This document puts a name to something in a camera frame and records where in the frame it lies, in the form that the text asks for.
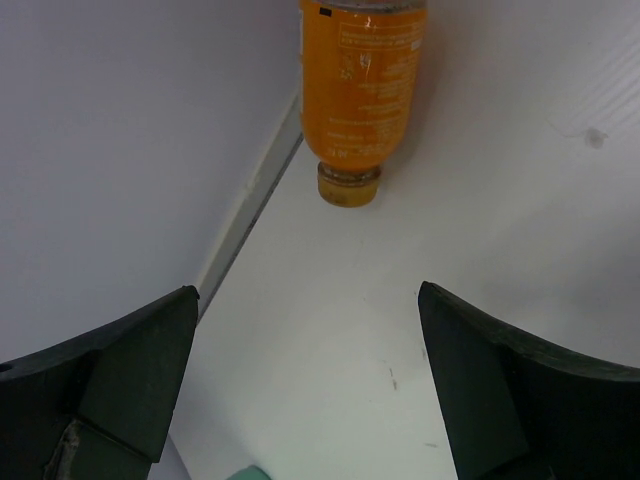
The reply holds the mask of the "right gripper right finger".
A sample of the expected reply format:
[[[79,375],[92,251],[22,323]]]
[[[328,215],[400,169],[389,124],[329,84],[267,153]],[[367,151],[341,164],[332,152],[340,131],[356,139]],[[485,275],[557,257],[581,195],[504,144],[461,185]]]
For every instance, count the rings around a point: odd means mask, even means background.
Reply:
[[[638,369],[551,343],[434,283],[418,307],[458,478],[638,478]]]

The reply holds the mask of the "amber ribbed orange bottle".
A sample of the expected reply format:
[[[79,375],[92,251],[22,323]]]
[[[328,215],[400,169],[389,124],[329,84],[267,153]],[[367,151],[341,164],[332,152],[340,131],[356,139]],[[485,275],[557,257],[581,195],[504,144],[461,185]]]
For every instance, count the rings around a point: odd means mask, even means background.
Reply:
[[[427,22],[424,1],[302,1],[302,133],[329,204],[376,196],[409,122]]]

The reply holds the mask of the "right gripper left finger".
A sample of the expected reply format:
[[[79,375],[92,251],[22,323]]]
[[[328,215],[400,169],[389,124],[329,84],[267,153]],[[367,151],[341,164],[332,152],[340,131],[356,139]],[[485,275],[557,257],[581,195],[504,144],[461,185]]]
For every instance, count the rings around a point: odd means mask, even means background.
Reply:
[[[1,365],[4,479],[145,479],[160,461],[198,322],[183,286]]]

